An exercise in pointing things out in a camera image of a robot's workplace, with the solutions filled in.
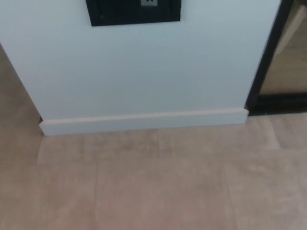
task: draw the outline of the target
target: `doorway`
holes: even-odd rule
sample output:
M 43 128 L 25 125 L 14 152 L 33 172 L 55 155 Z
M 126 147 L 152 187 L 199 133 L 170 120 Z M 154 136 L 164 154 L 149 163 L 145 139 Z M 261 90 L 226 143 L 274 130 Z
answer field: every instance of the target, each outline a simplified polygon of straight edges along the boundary
M 307 111 L 306 2 L 281 2 L 248 96 L 251 115 Z

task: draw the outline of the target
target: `black wall plate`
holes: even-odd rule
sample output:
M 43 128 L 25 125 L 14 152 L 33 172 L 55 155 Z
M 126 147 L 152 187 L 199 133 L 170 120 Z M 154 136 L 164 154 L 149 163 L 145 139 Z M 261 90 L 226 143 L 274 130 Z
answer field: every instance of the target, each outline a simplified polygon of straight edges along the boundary
M 176 22 L 181 15 L 181 0 L 86 0 L 86 4 L 92 26 Z

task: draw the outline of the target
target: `tile floor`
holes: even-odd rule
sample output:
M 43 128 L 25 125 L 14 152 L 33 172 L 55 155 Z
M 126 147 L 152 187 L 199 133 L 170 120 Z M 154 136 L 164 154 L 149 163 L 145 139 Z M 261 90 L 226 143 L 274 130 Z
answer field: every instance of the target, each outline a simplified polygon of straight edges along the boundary
M 307 229 L 307 114 L 42 137 L 0 65 L 0 230 Z

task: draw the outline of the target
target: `tile grout line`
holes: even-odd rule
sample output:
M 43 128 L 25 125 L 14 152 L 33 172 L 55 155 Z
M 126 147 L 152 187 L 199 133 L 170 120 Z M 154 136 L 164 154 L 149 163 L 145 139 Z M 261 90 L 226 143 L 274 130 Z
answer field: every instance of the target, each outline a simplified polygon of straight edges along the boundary
M 232 210 L 232 213 L 233 213 L 233 217 L 235 219 L 236 230 L 238 230 L 238 222 L 237 222 L 236 212 L 235 212 L 235 208 L 234 208 L 234 203 L 233 203 L 233 200 L 232 200 L 232 197 L 231 197 L 231 194 L 230 194 L 229 181 L 228 181 L 227 174 L 226 174 L 226 171 L 225 171 L 225 164 L 222 161 L 221 157 L 219 157 L 219 162 L 220 162 L 222 170 L 223 170 L 223 174 L 224 174 L 223 177 L 224 177 L 225 182 L 226 182 L 226 188 L 227 188 L 227 193 L 228 193 L 228 197 L 229 197 L 229 200 L 230 200 L 230 206 L 231 206 L 231 210 Z
M 95 191 L 94 191 L 94 216 L 93 216 L 93 230 L 96 230 L 96 206 L 97 206 L 97 193 L 98 193 L 98 170 L 99 170 L 99 162 L 96 162 L 95 163 L 95 166 L 96 166 L 96 172 L 95 172 L 95 175 L 96 175 L 96 179 L 95 179 Z

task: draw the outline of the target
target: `black frame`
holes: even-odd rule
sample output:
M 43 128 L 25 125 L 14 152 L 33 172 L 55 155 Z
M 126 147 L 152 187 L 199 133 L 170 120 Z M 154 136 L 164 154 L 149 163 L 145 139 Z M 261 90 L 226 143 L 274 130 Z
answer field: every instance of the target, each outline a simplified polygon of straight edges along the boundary
M 140 18 L 118 21 L 116 19 L 106 20 L 101 12 L 100 0 L 86 0 L 87 9 L 90 15 L 92 26 L 106 26 L 106 25 L 124 25 L 124 24 L 139 24 L 139 23 L 163 23 L 163 22 L 178 22 L 181 18 L 181 0 L 169 0 L 171 5 L 171 13 L 168 18 Z
M 270 95 L 260 94 L 293 2 L 294 0 L 282 0 L 280 4 L 267 46 L 246 101 L 245 108 L 249 110 L 249 115 L 299 113 L 307 111 L 307 92 Z

